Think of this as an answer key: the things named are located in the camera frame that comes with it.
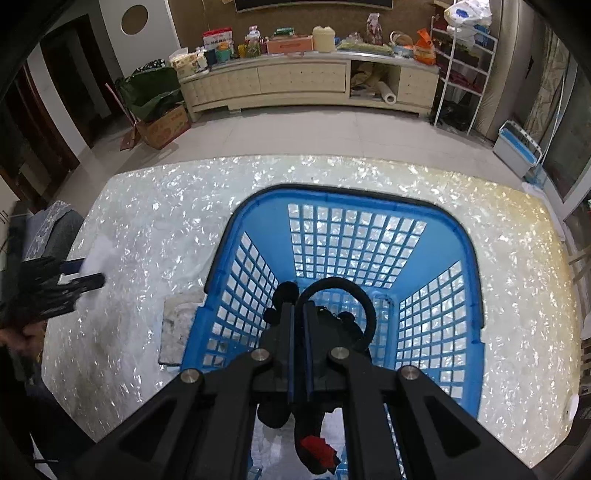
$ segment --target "bolt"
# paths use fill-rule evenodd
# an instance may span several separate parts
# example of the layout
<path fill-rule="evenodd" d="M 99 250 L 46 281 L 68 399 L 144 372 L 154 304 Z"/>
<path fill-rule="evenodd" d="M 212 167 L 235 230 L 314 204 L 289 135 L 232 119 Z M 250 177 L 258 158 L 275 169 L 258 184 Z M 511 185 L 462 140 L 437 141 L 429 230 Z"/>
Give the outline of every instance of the bolt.
<path fill-rule="evenodd" d="M 416 380 L 418 378 L 419 372 L 420 370 L 417 367 L 413 367 L 412 365 L 406 365 L 400 370 L 402 377 L 407 380 Z"/>
<path fill-rule="evenodd" d="M 336 346 L 330 351 L 330 356 L 335 360 L 344 360 L 349 356 L 349 351 L 344 346 Z"/>
<path fill-rule="evenodd" d="M 251 353 L 251 357 L 255 362 L 264 362 L 269 358 L 271 354 L 267 352 L 264 348 L 257 348 L 253 350 Z"/>
<path fill-rule="evenodd" d="M 201 377 L 201 372 L 194 368 L 188 368 L 181 373 L 181 380 L 185 383 L 195 383 Z"/>

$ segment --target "white shelf rack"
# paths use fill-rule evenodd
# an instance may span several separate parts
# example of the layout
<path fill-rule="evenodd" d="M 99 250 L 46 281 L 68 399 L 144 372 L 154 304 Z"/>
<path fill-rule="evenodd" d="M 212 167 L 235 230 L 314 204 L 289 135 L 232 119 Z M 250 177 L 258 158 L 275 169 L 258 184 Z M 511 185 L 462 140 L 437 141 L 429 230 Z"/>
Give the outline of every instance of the white shelf rack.
<path fill-rule="evenodd" d="M 484 51 L 485 53 L 489 54 L 491 56 L 491 61 L 489 63 L 488 66 L 488 70 L 483 70 L 480 69 L 478 67 L 475 67 L 473 65 L 470 65 L 468 63 L 465 63 L 461 60 L 458 60 L 457 58 L 454 57 L 454 54 L 456 52 L 456 45 L 457 45 L 457 33 L 454 30 L 453 35 L 451 35 L 450 33 L 448 33 L 446 30 L 440 30 L 439 28 L 434 28 L 433 27 L 433 20 L 434 18 L 431 18 L 431 38 L 433 38 L 433 34 L 434 33 L 438 33 L 438 34 L 442 34 L 445 35 L 447 37 L 450 37 L 453 39 L 452 41 L 452 50 L 451 53 L 448 55 L 447 53 L 442 52 L 439 49 L 435 49 L 435 52 L 437 55 L 441 55 L 442 57 L 446 58 L 448 60 L 448 65 L 447 65 L 447 72 L 445 72 L 445 74 L 441 74 L 439 76 L 439 79 L 443 82 L 443 91 L 441 92 L 441 99 L 439 101 L 439 107 L 437 108 L 437 115 L 435 116 L 435 122 L 433 125 L 437 126 L 437 122 L 439 121 L 439 115 L 441 114 L 441 108 L 443 107 L 443 101 L 445 99 L 445 94 L 447 91 L 448 87 L 453 87 L 453 88 L 458 88 L 460 90 L 464 90 L 465 92 L 471 93 L 472 95 L 476 95 L 477 97 L 479 97 L 478 99 L 478 104 L 476 105 L 476 110 L 474 111 L 474 115 L 472 116 L 472 121 L 470 122 L 470 127 L 468 128 L 468 131 L 466 132 L 466 135 L 470 135 L 470 132 L 472 131 L 472 128 L 474 127 L 474 122 L 476 121 L 476 116 L 478 114 L 478 110 L 480 109 L 480 105 L 482 104 L 482 98 L 484 97 L 484 94 L 486 92 L 486 87 L 488 85 L 488 80 L 491 76 L 491 70 L 492 70 L 492 65 L 495 61 L 495 56 L 496 56 L 496 45 L 498 40 L 493 37 L 492 35 L 489 35 L 487 33 L 484 33 L 480 30 L 477 30 L 475 28 L 472 27 L 462 27 L 465 29 L 470 29 L 473 30 L 475 34 L 478 35 L 482 35 L 485 38 L 488 38 L 489 40 L 491 40 L 492 42 L 492 49 L 486 48 L 482 45 L 479 45 L 478 43 L 476 43 L 474 45 L 474 48 L 478 48 L 479 50 Z M 463 67 L 466 67 L 468 69 L 474 70 L 477 73 L 484 75 L 486 77 L 485 82 L 484 82 L 484 87 L 482 88 L 481 92 L 478 92 L 476 89 L 468 87 L 468 86 L 464 86 L 464 85 L 459 85 L 457 83 L 451 82 L 449 77 L 450 77 L 450 73 L 452 72 L 452 67 L 453 64 L 456 63 L 458 65 L 461 65 Z"/>

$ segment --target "black cable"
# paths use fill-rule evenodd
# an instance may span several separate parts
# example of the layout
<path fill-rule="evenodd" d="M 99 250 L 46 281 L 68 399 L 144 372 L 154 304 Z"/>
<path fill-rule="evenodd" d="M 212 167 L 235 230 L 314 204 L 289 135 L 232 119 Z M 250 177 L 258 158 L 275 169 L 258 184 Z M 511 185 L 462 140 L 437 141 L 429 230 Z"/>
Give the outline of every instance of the black cable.
<path fill-rule="evenodd" d="M 369 344 L 374 339 L 378 320 L 375 315 L 374 304 L 371 302 L 365 291 L 352 281 L 347 280 L 346 278 L 327 277 L 314 282 L 307 289 L 305 289 L 300 295 L 300 298 L 298 298 L 297 303 L 295 304 L 296 314 L 301 314 L 301 312 L 303 312 L 304 303 L 306 303 L 312 297 L 312 295 L 322 290 L 328 290 L 329 288 L 338 288 L 340 290 L 344 290 L 345 292 L 351 294 L 363 307 L 367 323 L 365 325 L 363 336 L 355 342 L 353 345 L 353 350 L 360 353 L 365 352 L 367 347 L 369 347 Z"/>

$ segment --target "paper roll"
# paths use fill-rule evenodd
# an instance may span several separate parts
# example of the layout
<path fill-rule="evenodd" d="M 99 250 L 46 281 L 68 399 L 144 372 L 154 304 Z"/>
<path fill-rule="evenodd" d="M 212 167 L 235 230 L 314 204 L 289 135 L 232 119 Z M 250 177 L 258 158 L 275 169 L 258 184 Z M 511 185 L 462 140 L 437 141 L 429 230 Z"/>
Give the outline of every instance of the paper roll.
<path fill-rule="evenodd" d="M 388 105 L 393 105 L 396 103 L 396 95 L 394 95 L 393 91 L 388 85 L 386 85 L 384 82 L 378 82 L 376 87 L 384 99 L 384 102 L 386 102 Z"/>

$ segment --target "curtain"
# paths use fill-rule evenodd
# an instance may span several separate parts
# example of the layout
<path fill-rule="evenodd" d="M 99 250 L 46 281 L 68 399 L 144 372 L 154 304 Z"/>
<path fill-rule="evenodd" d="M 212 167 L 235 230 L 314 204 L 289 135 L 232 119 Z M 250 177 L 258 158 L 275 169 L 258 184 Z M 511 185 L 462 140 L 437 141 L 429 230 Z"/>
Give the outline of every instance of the curtain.
<path fill-rule="evenodd" d="M 560 94 L 562 77 L 569 63 L 569 51 L 546 25 L 544 71 L 538 96 L 524 128 L 538 143 L 542 140 L 554 115 L 556 94 Z"/>

